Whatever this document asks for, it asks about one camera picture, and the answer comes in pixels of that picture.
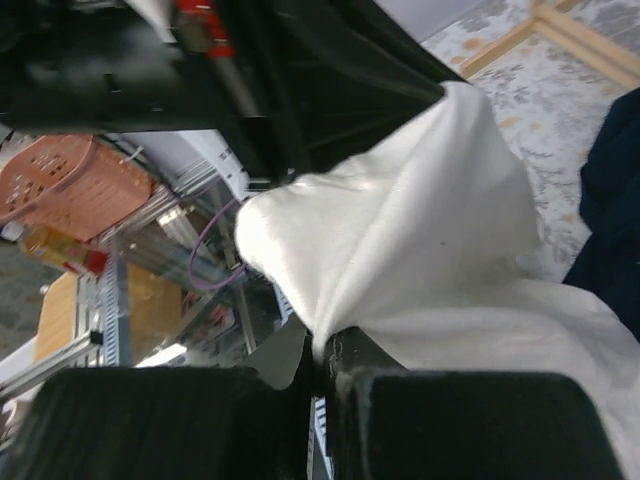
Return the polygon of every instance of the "black fabric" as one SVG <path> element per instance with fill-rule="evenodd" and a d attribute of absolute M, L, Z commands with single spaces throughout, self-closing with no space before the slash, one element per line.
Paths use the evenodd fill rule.
<path fill-rule="evenodd" d="M 200 20 L 177 7 L 177 43 L 167 44 L 123 2 L 91 14 L 67 3 L 0 0 L 0 116 L 10 128 L 215 128 L 252 178 L 279 184 L 369 150 L 439 101 L 440 82 L 462 81 L 373 0 L 216 0 L 234 51 L 216 60 L 203 54 Z"/>
<path fill-rule="evenodd" d="M 623 478 L 595 407 L 561 375 L 360 367 L 336 389 L 336 479 Z"/>
<path fill-rule="evenodd" d="M 38 393 L 0 479 L 303 479 L 304 358 L 285 390 L 251 368 L 67 370 Z"/>
<path fill-rule="evenodd" d="M 595 293 L 640 339 L 640 89 L 613 103 L 581 176 L 593 233 L 564 283 Z"/>

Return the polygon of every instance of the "floor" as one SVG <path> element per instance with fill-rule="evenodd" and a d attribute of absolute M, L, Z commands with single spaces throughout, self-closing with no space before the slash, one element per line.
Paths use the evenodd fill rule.
<path fill-rule="evenodd" d="M 423 45 L 457 68 L 528 12 L 529 0 L 487 0 Z M 571 14 L 640 53 L 640 0 L 584 0 Z M 561 281 L 589 234 L 577 214 L 578 172 L 624 89 L 538 36 L 471 81 L 489 95 L 506 140 L 525 162 L 544 219 L 543 246 L 521 264 L 532 277 Z M 58 276 L 16 253 L 0 243 L 0 359 L 35 334 L 38 290 Z"/>

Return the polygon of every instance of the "wooden frame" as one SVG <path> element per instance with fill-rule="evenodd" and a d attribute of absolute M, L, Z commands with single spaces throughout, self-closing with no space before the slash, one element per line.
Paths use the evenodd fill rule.
<path fill-rule="evenodd" d="M 630 89 L 639 87 L 640 57 L 566 14 L 580 1 L 546 4 L 544 0 L 531 0 L 531 18 L 464 62 L 462 75 L 467 78 L 475 75 L 531 34 L 538 33 L 621 85 Z"/>

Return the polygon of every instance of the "red component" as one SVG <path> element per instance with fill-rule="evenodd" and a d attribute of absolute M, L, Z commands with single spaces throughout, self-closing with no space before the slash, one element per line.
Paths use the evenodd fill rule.
<path fill-rule="evenodd" d="M 215 11 L 214 0 L 175 0 L 178 9 L 185 15 L 197 18 L 213 39 L 214 46 L 207 51 L 209 58 L 234 55 L 229 36 Z"/>
<path fill-rule="evenodd" d="M 92 252 L 89 252 L 84 266 L 91 273 L 100 276 L 104 273 L 105 268 L 107 268 L 108 260 L 109 255 L 107 253 L 99 250 L 93 250 Z"/>

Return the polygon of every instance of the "metal frame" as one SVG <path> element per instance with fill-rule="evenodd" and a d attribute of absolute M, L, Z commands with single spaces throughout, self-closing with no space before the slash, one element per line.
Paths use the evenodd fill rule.
<path fill-rule="evenodd" d="M 78 278 L 76 289 L 76 315 L 73 325 L 73 338 L 79 338 L 87 332 L 102 332 L 102 316 L 98 282 L 95 277 L 85 275 Z M 75 366 L 94 367 L 103 364 L 102 348 L 80 358 Z"/>
<path fill-rule="evenodd" d="M 213 206 L 216 210 L 220 210 L 224 207 L 222 204 L 222 197 L 220 195 L 220 189 L 213 188 L 211 198 L 213 200 Z M 227 240 L 228 242 L 233 241 L 233 235 L 231 230 L 229 229 L 229 224 L 227 219 L 224 217 L 220 217 L 218 221 L 218 230 L 222 238 Z M 230 248 L 224 249 L 224 256 L 227 262 L 227 267 L 229 269 L 235 268 L 240 261 L 240 259 L 236 258 L 234 252 Z M 247 346 L 247 353 L 251 354 L 256 348 L 258 348 L 258 344 L 256 342 L 253 323 L 251 322 L 251 315 L 249 314 L 249 307 L 247 306 L 247 298 L 244 292 L 244 287 L 242 285 L 238 285 L 234 289 L 234 296 L 236 302 L 238 304 L 238 316 L 240 317 L 240 324 L 242 325 L 242 331 L 244 333 L 244 340 Z"/>
<path fill-rule="evenodd" d="M 109 261 L 101 288 L 100 310 L 104 331 L 104 364 L 108 367 L 131 365 L 131 335 L 129 331 L 129 301 L 127 291 L 127 264 L 120 255 L 118 239 L 112 230 L 104 239 L 109 250 Z"/>
<path fill-rule="evenodd" d="M 133 215 L 114 227 L 113 232 L 110 232 L 108 235 L 113 235 L 116 232 L 140 230 L 177 206 L 178 199 L 169 192 L 167 187 L 157 186 L 147 203 Z"/>
<path fill-rule="evenodd" d="M 176 190 L 193 192 L 211 183 L 212 175 L 219 175 L 231 193 L 243 201 L 249 197 L 249 174 L 222 136 L 215 130 L 183 131 L 178 135 L 201 157 L 202 162 L 183 172 Z"/>
<path fill-rule="evenodd" d="M 0 386 L 0 404 L 28 392 L 54 373 L 73 365 L 82 356 L 102 346 L 102 333 L 88 331 L 47 358 L 11 377 Z"/>

